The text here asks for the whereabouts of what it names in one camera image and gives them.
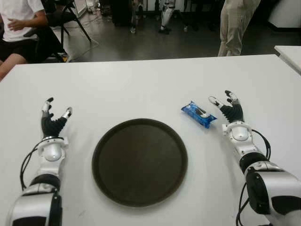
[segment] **white table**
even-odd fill
[[[61,195],[63,226],[233,226],[244,183],[233,148],[222,136],[226,120],[208,101],[235,92],[245,120],[272,146],[271,160],[301,178],[301,78],[276,55],[133,62],[19,65],[0,83],[0,225],[21,192],[20,165],[40,141],[40,109],[53,96],[56,116],[72,106],[62,135],[69,138]],[[181,112],[194,100],[218,120],[205,129]],[[188,152],[183,184],[168,200],[129,208],[109,200],[92,177],[99,139],[116,124],[151,118],[170,125]],[[264,150],[263,141],[256,144]],[[26,172],[29,183],[37,157]],[[248,206],[245,225],[267,223]]]
[[[301,74],[301,46],[275,46],[280,59]]]

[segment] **round tray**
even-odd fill
[[[142,207],[160,202],[180,186],[187,152],[179,135],[156,120],[134,119],[109,130],[92,158],[94,179],[117,203]]]

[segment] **beige trousers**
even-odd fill
[[[239,56],[242,39],[261,0],[226,0],[221,13],[219,57]]]

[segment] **human hand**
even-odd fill
[[[22,30],[23,28],[25,28],[25,21],[24,20],[16,20],[16,19],[8,19],[9,21],[11,21],[8,24],[8,28],[11,31],[19,31]]]

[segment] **wet wipes package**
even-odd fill
[[[213,115],[198,107],[193,101],[191,101],[190,104],[183,107],[181,110],[186,112],[207,129],[210,127],[210,122],[217,119]]]

